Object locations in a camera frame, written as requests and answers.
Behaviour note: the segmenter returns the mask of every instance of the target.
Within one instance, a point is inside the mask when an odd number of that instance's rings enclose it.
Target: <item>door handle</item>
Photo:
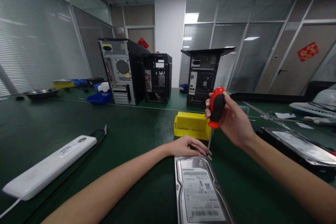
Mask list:
[[[288,72],[288,70],[279,70],[279,72],[278,72],[278,75],[281,73],[281,72]]]

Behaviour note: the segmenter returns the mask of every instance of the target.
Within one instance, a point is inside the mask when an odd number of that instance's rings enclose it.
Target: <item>red decoration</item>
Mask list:
[[[300,60],[306,61],[307,59],[313,57],[314,55],[319,53],[319,49],[315,42],[307,45],[305,48],[302,48],[300,51],[297,52],[299,55]]]
[[[145,47],[146,49],[149,47],[149,45],[143,38],[139,39],[138,44],[141,45],[142,47]]]

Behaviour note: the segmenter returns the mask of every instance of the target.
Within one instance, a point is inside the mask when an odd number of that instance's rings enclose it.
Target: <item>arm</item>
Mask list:
[[[226,105],[219,125],[227,137],[285,187],[319,222],[336,223],[336,189],[259,138],[248,116],[226,92],[224,95]],[[206,117],[211,115],[209,102],[206,101]]]
[[[161,145],[109,171],[72,196],[42,224],[99,223],[117,202],[159,161],[168,156],[206,155],[208,148],[190,136]]]
[[[336,223],[336,189],[255,135],[242,149],[321,223]]]

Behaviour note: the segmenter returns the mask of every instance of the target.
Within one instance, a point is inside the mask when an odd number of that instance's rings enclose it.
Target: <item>blue plastic bin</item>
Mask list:
[[[71,81],[75,84],[75,86],[82,86],[87,84],[86,79],[71,79]]]
[[[98,84],[94,84],[93,86],[94,86],[95,90],[98,91],[98,87],[99,87],[100,85],[101,85],[101,83],[98,83]]]
[[[91,104],[96,104],[96,105],[104,105],[108,102],[110,102],[112,99],[112,94],[111,93],[97,93],[92,96],[89,96],[86,98],[87,102],[90,102]]]
[[[180,92],[188,93],[188,84],[180,84]]]

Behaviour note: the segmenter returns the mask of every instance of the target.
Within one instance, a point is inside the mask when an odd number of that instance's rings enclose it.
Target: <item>red screwdriver handle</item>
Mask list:
[[[218,87],[215,89],[215,91],[212,93],[211,99],[210,99],[210,122],[208,122],[208,125],[211,128],[218,128],[219,127],[219,119],[221,118],[221,114],[224,110],[225,106],[225,99],[223,92],[225,91],[225,88]]]

